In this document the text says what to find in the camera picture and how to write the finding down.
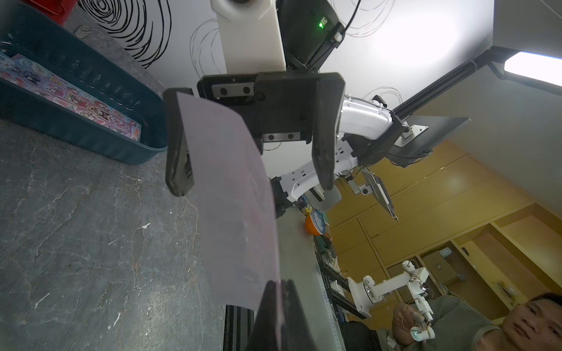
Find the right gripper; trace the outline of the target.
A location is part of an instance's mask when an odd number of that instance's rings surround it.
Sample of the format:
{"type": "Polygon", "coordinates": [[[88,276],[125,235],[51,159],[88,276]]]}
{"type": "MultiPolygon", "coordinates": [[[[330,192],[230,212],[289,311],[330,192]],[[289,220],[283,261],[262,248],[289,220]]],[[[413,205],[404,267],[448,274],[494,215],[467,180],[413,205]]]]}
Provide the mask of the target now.
{"type": "MultiPolygon", "coordinates": [[[[319,184],[331,190],[345,81],[339,73],[306,72],[208,75],[197,84],[201,98],[233,111],[254,139],[264,143],[312,142],[312,160],[319,184]]],[[[177,94],[190,88],[169,88],[162,94],[168,130],[165,183],[171,194],[186,196],[194,185],[190,155],[177,94]]]]}

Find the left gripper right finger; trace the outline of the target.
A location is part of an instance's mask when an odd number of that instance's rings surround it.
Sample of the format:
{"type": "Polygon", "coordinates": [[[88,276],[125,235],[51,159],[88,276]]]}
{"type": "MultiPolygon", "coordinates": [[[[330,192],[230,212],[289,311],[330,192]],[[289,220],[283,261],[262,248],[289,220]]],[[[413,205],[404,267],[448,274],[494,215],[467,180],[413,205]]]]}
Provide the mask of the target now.
{"type": "Polygon", "coordinates": [[[293,280],[282,281],[282,350],[316,351],[297,287],[293,280]]]}

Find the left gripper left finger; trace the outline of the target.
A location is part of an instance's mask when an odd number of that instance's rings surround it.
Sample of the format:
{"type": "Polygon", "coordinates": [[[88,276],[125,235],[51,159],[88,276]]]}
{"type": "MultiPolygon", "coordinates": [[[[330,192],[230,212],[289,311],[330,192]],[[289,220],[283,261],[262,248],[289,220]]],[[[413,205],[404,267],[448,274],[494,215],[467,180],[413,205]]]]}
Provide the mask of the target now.
{"type": "Polygon", "coordinates": [[[266,283],[246,350],[282,349],[284,284],[283,280],[266,283]]]}

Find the dark teal storage box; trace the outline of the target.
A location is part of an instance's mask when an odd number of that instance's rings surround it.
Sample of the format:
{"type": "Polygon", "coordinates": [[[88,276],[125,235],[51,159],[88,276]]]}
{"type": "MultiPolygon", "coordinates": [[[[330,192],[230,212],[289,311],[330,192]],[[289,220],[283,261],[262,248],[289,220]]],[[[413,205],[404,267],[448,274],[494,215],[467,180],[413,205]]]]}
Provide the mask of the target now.
{"type": "Polygon", "coordinates": [[[155,92],[19,1],[1,3],[1,117],[130,165],[168,148],[155,92]]]}

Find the blue glitter sticker sheet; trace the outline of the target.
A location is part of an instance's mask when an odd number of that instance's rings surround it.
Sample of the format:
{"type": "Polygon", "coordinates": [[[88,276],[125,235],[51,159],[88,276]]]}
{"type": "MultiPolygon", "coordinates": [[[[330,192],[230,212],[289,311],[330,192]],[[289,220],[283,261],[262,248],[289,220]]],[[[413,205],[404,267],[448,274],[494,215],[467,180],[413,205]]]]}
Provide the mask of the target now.
{"type": "Polygon", "coordinates": [[[135,141],[141,139],[140,123],[21,54],[13,57],[1,54],[1,79],[125,137],[135,141]]]}

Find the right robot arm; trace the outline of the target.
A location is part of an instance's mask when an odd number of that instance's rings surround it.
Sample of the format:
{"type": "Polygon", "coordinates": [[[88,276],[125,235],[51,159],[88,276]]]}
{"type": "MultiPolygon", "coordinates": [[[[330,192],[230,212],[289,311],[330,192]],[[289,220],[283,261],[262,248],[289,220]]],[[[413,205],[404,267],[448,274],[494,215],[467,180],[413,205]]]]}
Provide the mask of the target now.
{"type": "Polygon", "coordinates": [[[165,181],[185,196],[193,187],[196,146],[186,140],[182,96],[226,109],[262,152],[265,143],[304,141],[312,159],[271,180],[276,215],[306,191],[331,191],[335,177],[386,155],[406,124],[381,99],[345,94],[337,73],[321,73],[345,39],[347,25],[327,1],[213,1],[227,72],[203,76],[196,89],[162,95],[168,127],[165,181]]]}

